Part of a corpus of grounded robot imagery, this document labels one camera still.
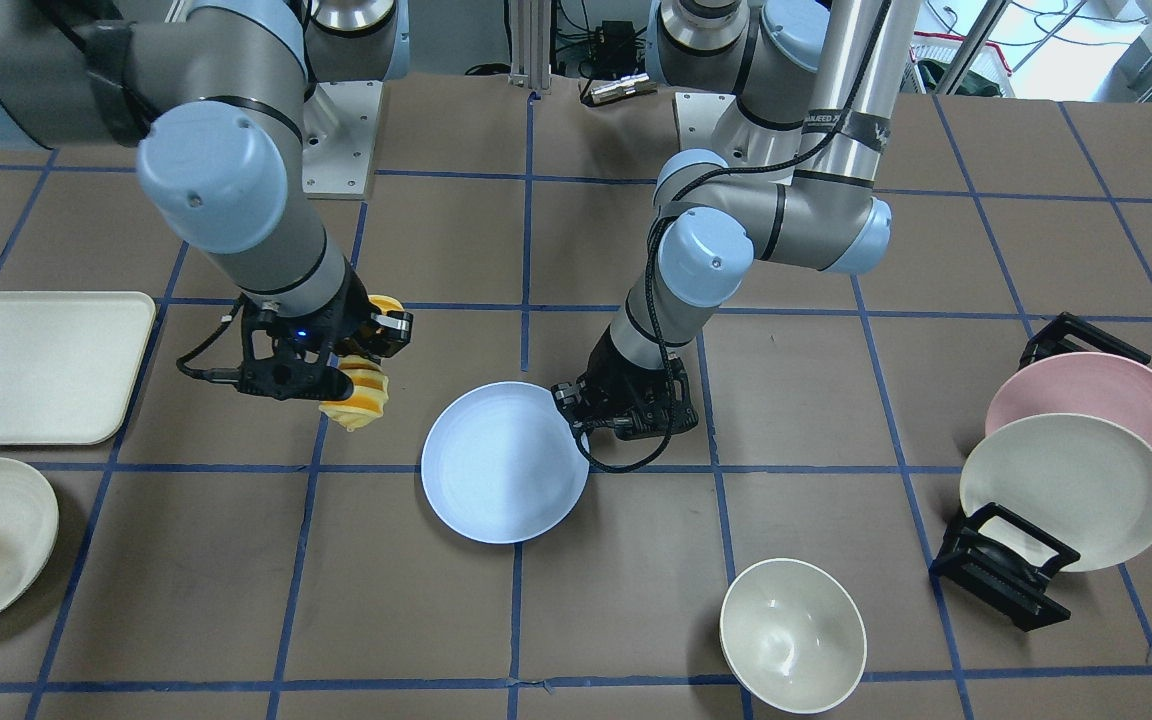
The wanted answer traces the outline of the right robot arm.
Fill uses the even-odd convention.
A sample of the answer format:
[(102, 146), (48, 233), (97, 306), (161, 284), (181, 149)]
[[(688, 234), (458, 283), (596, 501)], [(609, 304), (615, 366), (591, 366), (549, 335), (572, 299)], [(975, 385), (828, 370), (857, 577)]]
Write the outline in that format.
[(376, 305), (302, 185), (314, 86), (397, 79), (404, 1), (0, 1), (0, 149), (113, 142), (179, 237), (238, 288), (238, 366), (179, 370), (244, 395), (361, 406), (411, 314)]

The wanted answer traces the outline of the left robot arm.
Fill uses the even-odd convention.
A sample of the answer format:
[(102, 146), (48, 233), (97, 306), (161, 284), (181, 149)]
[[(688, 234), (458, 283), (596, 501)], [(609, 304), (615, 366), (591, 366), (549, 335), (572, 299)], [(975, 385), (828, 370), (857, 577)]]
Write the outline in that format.
[(655, 1), (649, 77), (732, 97), (708, 149), (660, 169), (644, 268), (584, 374), (552, 395), (576, 441), (698, 424), (675, 351), (756, 262), (858, 275), (892, 211), (874, 192), (914, 40), (915, 1)]

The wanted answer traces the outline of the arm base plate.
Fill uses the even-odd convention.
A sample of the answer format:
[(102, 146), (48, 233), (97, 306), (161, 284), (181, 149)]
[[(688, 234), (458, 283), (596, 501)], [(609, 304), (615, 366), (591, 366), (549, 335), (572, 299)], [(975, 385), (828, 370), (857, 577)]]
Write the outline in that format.
[(320, 83), (303, 108), (302, 185), (311, 199), (365, 200), (381, 119), (379, 79)]
[(680, 91), (673, 96), (679, 150), (707, 149), (723, 154), (722, 142), (714, 141), (717, 126), (730, 108), (735, 96)]

